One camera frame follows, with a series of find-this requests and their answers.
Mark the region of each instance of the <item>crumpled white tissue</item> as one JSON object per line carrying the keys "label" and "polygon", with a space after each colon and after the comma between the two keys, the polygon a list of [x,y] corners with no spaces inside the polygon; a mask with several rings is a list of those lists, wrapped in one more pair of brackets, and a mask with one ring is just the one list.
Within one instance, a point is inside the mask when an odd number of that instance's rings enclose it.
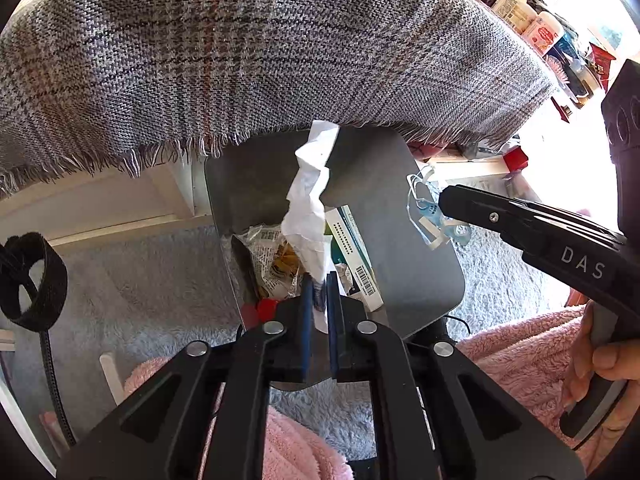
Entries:
{"label": "crumpled white tissue", "polygon": [[282,234],[316,283],[323,283],[326,276],[320,194],[329,182],[326,162],[339,129],[338,124],[329,121],[314,121],[311,125],[308,141],[296,150],[300,169],[287,193],[289,211],[281,225]]}

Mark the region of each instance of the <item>floor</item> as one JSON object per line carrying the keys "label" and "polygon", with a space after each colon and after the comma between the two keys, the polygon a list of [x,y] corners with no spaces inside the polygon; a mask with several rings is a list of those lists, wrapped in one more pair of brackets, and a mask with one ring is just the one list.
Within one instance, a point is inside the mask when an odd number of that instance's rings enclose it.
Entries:
{"label": "floor", "polygon": [[[453,314],[473,332],[561,308],[568,288],[527,267],[497,235],[475,229],[456,247],[465,273],[465,297]],[[64,258],[69,275],[65,309],[50,331],[65,409],[79,438],[114,408],[98,358],[116,355],[128,375],[138,363],[175,354],[200,338],[220,344],[239,319],[211,227],[174,232]],[[7,321],[0,320],[2,328]],[[454,338],[466,330],[449,322]],[[13,326],[15,354],[3,357],[18,403],[53,462],[38,420],[52,410],[37,335]],[[272,391],[271,402],[324,437],[349,459],[375,455],[369,391],[365,383],[328,380],[300,392]]]}

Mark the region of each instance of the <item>gray woven fabric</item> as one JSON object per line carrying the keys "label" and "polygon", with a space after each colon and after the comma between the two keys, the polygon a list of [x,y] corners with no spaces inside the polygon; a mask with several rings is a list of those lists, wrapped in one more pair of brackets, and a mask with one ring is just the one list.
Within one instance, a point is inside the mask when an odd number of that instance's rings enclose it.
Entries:
{"label": "gray woven fabric", "polygon": [[477,0],[36,0],[0,36],[0,190],[313,119],[499,144],[551,92]]}

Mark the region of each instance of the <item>barcode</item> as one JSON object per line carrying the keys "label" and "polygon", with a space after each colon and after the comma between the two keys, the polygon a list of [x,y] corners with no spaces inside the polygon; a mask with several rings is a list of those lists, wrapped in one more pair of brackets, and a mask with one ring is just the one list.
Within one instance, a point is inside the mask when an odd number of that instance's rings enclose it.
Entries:
{"label": "barcode", "polygon": [[364,270],[364,266],[356,267],[356,274],[358,275],[360,281],[362,282],[362,286],[364,287],[364,291],[367,293],[367,296],[371,296],[376,293],[376,289],[374,288],[371,280],[367,276],[367,273]]}
{"label": "barcode", "polygon": [[277,231],[262,231],[260,233],[260,240],[275,240],[277,237]]}

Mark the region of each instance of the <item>blanket fringe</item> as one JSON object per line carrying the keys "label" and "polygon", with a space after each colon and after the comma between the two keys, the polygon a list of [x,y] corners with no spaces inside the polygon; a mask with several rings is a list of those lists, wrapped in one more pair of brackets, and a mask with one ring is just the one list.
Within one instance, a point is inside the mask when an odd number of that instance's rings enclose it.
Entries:
{"label": "blanket fringe", "polygon": [[[406,142],[428,142],[439,146],[452,142],[466,144],[477,139],[479,135],[477,132],[471,132],[463,128],[447,130],[437,126],[425,127],[405,123],[348,123],[344,124],[344,126],[391,127],[396,129]],[[260,134],[304,130],[309,127],[310,124],[297,124],[295,126],[273,128],[272,131],[264,131]],[[152,168],[165,162],[181,160],[184,164],[189,164],[192,156],[195,156],[198,160],[207,156],[219,157],[222,156],[223,149],[228,144],[241,144],[251,136],[252,134],[245,134],[233,136],[230,139],[220,134],[200,135],[145,144],[119,155],[91,150],[62,156],[50,164],[17,166],[9,171],[0,173],[0,199],[11,196],[35,182],[49,183],[64,177],[66,174],[73,174],[78,171],[85,171],[93,175],[105,168],[116,168],[135,178],[139,177],[142,171],[147,168]],[[498,146],[506,140],[497,138],[497,136],[489,136],[488,139]]]}

